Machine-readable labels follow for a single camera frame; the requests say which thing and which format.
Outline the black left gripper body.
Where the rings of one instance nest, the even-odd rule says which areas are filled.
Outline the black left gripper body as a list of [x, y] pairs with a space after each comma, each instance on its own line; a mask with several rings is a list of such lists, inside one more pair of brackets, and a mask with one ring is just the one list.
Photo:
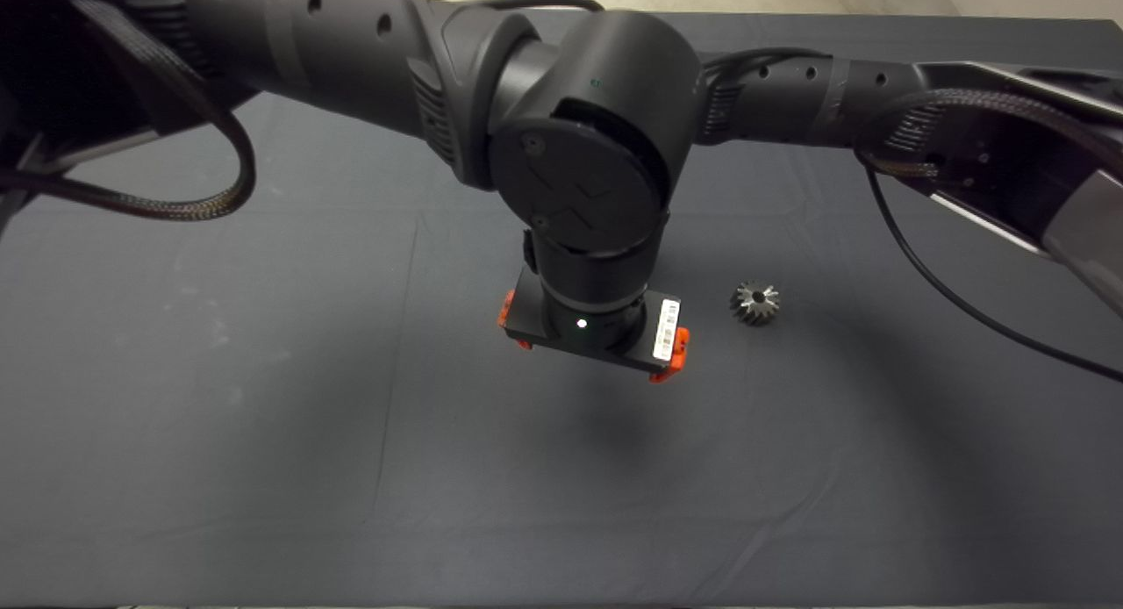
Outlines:
[[646, 290], [630, 304], [588, 312], [564, 304], [522, 269], [508, 318], [508, 334], [535, 347], [655, 373], [669, 365], [679, 321], [679, 298]]

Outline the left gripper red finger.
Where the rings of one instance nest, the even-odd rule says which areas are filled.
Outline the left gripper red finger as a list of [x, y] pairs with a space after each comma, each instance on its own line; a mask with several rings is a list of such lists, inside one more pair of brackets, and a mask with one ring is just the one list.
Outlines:
[[676, 376], [684, 369], [687, 356], [690, 356], [690, 329], [686, 326], [678, 326], [673, 342], [669, 365], [665, 366], [665, 369], [659, 369], [658, 372], [651, 373], [649, 382], [661, 384], [669, 381], [670, 378]]
[[533, 344], [531, 344], [531, 342], [529, 342], [529, 340], [517, 340], [515, 337], [511, 337], [508, 334], [508, 318], [510, 316], [511, 304], [513, 304], [514, 298], [515, 298], [515, 290], [508, 290], [508, 293], [505, 294], [504, 300], [503, 300], [503, 304], [501, 306], [500, 313], [497, 313], [497, 326], [500, 326], [500, 328], [504, 331], [504, 334], [509, 338], [509, 340], [514, 340], [515, 344], [521, 349], [524, 349], [526, 352], [530, 352], [530, 349], [533, 349]]

